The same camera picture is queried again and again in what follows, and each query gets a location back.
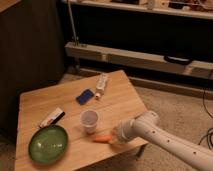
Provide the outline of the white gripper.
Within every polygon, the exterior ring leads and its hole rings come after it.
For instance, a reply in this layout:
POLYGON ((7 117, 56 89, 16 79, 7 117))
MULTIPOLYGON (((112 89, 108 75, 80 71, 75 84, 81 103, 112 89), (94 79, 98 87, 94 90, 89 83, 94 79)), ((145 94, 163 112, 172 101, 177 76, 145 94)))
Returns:
POLYGON ((134 119, 120 122, 112 130, 112 143, 113 144, 125 144, 137 137, 136 133, 133 130, 134 119))

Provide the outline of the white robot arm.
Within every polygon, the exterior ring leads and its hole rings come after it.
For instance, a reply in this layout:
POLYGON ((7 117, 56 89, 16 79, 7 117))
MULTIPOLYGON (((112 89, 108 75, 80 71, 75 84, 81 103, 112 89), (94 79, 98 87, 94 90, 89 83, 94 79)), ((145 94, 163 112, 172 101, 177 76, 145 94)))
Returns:
POLYGON ((118 143, 142 138, 173 154, 198 171, 213 171, 213 151, 170 134, 157 126, 159 116, 154 111, 120 122, 115 127, 118 143))

